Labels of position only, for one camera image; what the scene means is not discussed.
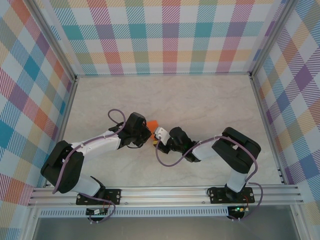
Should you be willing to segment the orange paper sheet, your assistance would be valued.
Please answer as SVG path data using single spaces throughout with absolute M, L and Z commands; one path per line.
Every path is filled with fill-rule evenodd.
M 150 121 L 148 121 L 148 122 L 146 123 L 146 126 L 148 127 L 148 129 L 149 129 L 150 132 L 151 132 L 151 137 L 150 137 L 150 138 L 151 138 L 153 141 L 155 141 L 155 140 L 156 140 L 155 131 L 156 131 L 156 129 L 159 127 L 158 122 L 157 122 L 156 120 L 150 120 Z

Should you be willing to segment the grey metal panel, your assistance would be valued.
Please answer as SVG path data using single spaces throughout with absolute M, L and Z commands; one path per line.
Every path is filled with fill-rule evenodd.
M 32 240 L 301 240 L 288 223 L 279 227 L 253 220 L 215 217 L 113 218 L 90 224 L 86 218 L 41 218 Z

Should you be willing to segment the circuit board with white connector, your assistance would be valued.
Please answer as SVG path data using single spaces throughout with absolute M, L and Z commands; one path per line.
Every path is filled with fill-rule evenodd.
M 105 216 L 107 213 L 107 208 L 87 208 L 85 211 L 87 216 Z

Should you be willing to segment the aluminium mounting rail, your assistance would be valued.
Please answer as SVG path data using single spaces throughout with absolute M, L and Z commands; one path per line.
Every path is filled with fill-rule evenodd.
M 261 205 L 302 205 L 303 197 L 296 185 L 252 185 L 256 206 L 262 197 Z M 121 187 L 120 207 L 191 207 L 209 206 L 211 198 L 207 195 L 207 186 L 164 186 L 164 187 Z M 53 188 L 35 188 L 28 205 L 30 207 L 77 207 L 76 192 L 55 193 Z

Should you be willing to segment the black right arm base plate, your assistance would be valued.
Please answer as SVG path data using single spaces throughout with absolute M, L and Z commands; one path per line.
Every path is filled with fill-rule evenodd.
M 253 189 L 245 187 L 234 192 L 226 187 L 211 187 L 207 190 L 211 204 L 251 204 L 255 202 Z

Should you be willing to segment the aluminium frame bar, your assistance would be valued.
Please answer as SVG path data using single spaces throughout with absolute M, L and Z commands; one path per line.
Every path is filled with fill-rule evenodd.
M 250 72 L 207 72 L 207 73 L 141 73 L 141 74 L 78 74 L 80 78 L 111 78 L 111 77 L 164 77 L 164 76 L 249 76 Z

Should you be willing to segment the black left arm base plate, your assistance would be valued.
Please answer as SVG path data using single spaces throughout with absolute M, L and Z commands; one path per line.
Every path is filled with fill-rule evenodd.
M 113 202 L 115 205 L 119 205 L 121 201 L 121 189 L 102 189 L 99 190 L 93 197 L 87 197 L 83 194 L 79 193 L 76 198 L 76 205 L 103 205 L 105 204 L 102 200 L 96 200 L 97 199 L 103 199 Z

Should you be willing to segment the aluminium side rail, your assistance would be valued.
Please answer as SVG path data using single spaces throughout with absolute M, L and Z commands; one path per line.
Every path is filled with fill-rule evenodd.
M 276 143 L 275 143 L 273 136 L 272 136 L 271 127 L 269 125 L 267 115 L 264 111 L 262 100 L 260 98 L 258 89 L 257 89 L 255 81 L 254 81 L 254 78 L 250 74 L 249 74 L 249 81 L 250 81 L 250 85 L 252 87 L 252 91 L 253 91 L 253 94 L 254 94 L 254 97 L 255 97 L 259 112 L 260 112 L 262 123 L 263 123 L 264 129 L 265 129 L 265 132 L 266 132 L 266 136 L 268 139 L 268 143 L 269 143 L 276 167 L 278 169 L 278 172 L 280 173 L 279 176 L 280 176 L 280 178 L 282 178 L 281 182 L 285 185 L 288 185 L 289 184 L 288 178 L 287 178 L 286 172 L 284 171 L 279 152 L 276 148 Z
M 71 113 L 71 109 L 72 109 L 73 102 L 75 99 L 76 91 L 78 88 L 79 80 L 80 79 L 77 77 L 71 85 L 71 91 L 70 91 L 70 95 L 69 95 L 66 107 L 63 112 L 63 118 L 61 120 L 61 125 L 58 129 L 56 140 L 55 140 L 54 144 L 52 144 L 52 146 L 49 147 L 49 150 L 50 150 L 50 152 L 48 153 L 49 155 L 51 154 L 52 150 L 56 146 L 56 143 L 63 140 L 63 138 L 64 138 L 66 127 L 67 127 L 68 120 L 69 120 L 70 113 Z

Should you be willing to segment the aluminium frame post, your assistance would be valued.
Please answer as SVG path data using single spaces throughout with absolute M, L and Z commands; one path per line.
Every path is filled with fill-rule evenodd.
M 57 38 L 52 32 L 50 25 L 47 23 L 40 8 L 38 7 L 36 1 L 35 0 L 23 0 L 23 1 L 27 6 L 27 8 L 29 9 L 31 15 L 34 17 L 40 30 L 42 31 L 42 34 L 46 38 L 49 46 L 52 48 L 57 59 L 60 61 L 60 64 L 62 65 L 63 69 L 66 71 L 66 74 L 73 82 L 76 82 L 77 76 L 73 71 L 69 61 L 67 60 L 67 57 L 65 56 L 62 48 L 60 47 Z
M 249 76 L 257 74 L 275 41 L 278 39 L 291 12 L 299 0 L 274 0 L 262 25 L 257 42 L 253 45 L 249 62 L 245 69 Z

